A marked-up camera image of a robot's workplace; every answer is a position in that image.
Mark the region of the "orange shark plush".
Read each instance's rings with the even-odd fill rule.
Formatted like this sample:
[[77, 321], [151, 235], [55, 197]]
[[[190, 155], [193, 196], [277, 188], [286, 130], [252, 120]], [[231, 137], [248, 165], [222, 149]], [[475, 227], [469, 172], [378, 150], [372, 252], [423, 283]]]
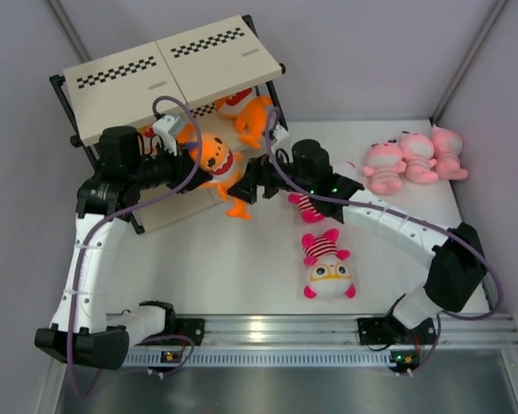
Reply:
[[254, 149], [262, 147], [268, 110], [273, 106], [269, 96], [258, 95], [250, 87], [217, 99], [214, 104], [219, 115], [233, 120], [240, 142]]
[[252, 216], [247, 211], [247, 204], [228, 194], [228, 190], [243, 176], [240, 167], [243, 155], [233, 152], [219, 135], [201, 133], [202, 152], [199, 157], [198, 135], [190, 125], [178, 135], [177, 142], [189, 151], [192, 159], [199, 163], [203, 171], [211, 174], [212, 179], [200, 188], [215, 189], [224, 203], [232, 202], [232, 208], [225, 212], [227, 216], [250, 220]]
[[[139, 128], [137, 131], [139, 133], [138, 145], [141, 155], [155, 157], [159, 149], [166, 146], [162, 138], [154, 132], [150, 125]], [[180, 145], [196, 142], [196, 140], [197, 136], [193, 125], [186, 125], [176, 137], [176, 141]]]

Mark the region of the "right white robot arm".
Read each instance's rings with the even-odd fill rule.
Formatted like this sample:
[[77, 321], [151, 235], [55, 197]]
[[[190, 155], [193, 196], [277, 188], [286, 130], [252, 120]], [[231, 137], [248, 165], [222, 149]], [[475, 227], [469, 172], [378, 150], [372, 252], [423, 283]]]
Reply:
[[336, 173], [317, 141], [298, 141], [290, 162], [279, 160], [273, 152], [251, 159], [229, 195], [254, 204], [258, 187], [263, 187], [265, 198], [278, 191], [298, 192], [322, 215], [369, 231], [427, 269], [426, 280], [388, 313], [385, 330], [393, 341], [406, 342], [421, 323], [442, 311], [460, 312], [490, 272], [472, 226], [460, 223], [444, 229], [396, 209], [359, 182]]

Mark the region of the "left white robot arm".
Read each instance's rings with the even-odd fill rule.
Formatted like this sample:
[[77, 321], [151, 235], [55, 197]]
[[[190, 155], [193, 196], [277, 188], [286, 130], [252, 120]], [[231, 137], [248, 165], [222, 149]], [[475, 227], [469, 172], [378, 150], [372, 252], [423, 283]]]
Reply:
[[116, 319], [107, 317], [107, 294], [123, 234], [143, 189], [165, 185], [172, 194], [190, 191], [211, 176], [194, 165], [178, 132], [152, 128], [159, 143], [142, 154], [140, 132], [129, 126], [106, 129], [98, 140], [102, 156], [77, 191], [76, 237], [65, 288], [51, 323], [35, 333], [35, 346], [69, 366], [117, 370], [129, 349], [153, 338], [179, 339], [174, 307], [148, 300]]

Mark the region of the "beige three-tier shelf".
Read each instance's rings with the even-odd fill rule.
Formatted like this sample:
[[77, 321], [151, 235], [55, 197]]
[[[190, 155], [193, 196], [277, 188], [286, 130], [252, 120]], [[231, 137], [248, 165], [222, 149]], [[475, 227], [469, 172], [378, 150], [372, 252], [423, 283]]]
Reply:
[[[201, 133], [219, 135], [233, 152], [242, 147], [232, 119], [217, 113], [214, 102], [261, 85], [272, 85], [285, 69], [260, 42], [248, 16], [233, 16], [168, 38], [152, 41], [73, 66], [51, 79], [74, 127], [72, 144], [93, 155], [96, 169], [105, 129], [135, 129], [165, 115], [178, 115]], [[224, 204], [215, 189], [172, 194], [165, 185], [142, 190], [130, 224], [137, 232], [155, 230], [185, 216]]]

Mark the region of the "white panda plush with glasses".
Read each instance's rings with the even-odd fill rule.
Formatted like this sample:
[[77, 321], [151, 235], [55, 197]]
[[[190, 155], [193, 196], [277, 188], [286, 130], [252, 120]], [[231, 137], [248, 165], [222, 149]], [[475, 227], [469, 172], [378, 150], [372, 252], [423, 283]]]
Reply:
[[300, 193], [290, 193], [287, 196], [288, 202], [295, 206], [299, 212], [301, 219], [305, 223], [319, 223], [325, 219], [312, 205], [308, 196]]

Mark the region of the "white panda plush face down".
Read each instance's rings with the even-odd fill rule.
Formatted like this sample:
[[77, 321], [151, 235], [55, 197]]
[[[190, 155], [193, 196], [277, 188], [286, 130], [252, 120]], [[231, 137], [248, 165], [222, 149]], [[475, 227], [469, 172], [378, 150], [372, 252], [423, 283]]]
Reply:
[[339, 173], [346, 178], [363, 183], [363, 175], [352, 162], [343, 162], [338, 165]]

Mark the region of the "white panda plush front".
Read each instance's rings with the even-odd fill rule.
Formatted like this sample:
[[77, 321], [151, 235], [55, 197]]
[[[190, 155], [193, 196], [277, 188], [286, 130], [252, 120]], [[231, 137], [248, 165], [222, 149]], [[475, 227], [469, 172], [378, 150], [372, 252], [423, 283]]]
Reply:
[[338, 246], [336, 228], [301, 237], [304, 252], [303, 295], [307, 299], [353, 299], [357, 295], [350, 263], [351, 251]]

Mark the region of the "aluminium mounting rail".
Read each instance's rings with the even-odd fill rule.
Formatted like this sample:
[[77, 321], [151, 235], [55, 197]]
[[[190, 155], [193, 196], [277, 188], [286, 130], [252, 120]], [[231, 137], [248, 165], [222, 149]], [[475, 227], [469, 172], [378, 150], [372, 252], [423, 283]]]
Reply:
[[[207, 346], [343, 346], [358, 347], [365, 329], [362, 315], [205, 315], [201, 328], [190, 332]], [[481, 321], [442, 316], [428, 330], [440, 327], [444, 348], [508, 348], [518, 346], [518, 329], [508, 314]]]

